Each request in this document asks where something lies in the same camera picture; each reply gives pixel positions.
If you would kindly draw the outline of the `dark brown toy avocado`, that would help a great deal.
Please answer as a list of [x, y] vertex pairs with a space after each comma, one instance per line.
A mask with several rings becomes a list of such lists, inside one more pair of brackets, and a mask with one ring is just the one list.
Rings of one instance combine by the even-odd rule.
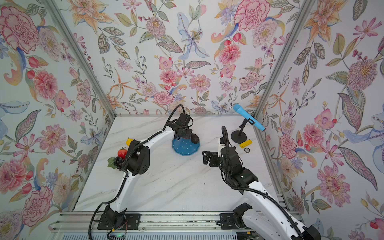
[[196, 134], [191, 134], [191, 142], [193, 144], [199, 144], [200, 143], [200, 138]]

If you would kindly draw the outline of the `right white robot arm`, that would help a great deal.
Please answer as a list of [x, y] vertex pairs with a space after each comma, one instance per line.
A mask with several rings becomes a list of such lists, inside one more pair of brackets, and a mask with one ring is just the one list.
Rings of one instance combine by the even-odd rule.
[[320, 240], [314, 226], [305, 226], [286, 211], [264, 188], [257, 176], [243, 167], [235, 147], [224, 147], [219, 152], [203, 151], [203, 163], [219, 168], [224, 182], [239, 191], [257, 209], [243, 203], [234, 209], [237, 228], [252, 229], [265, 240]]

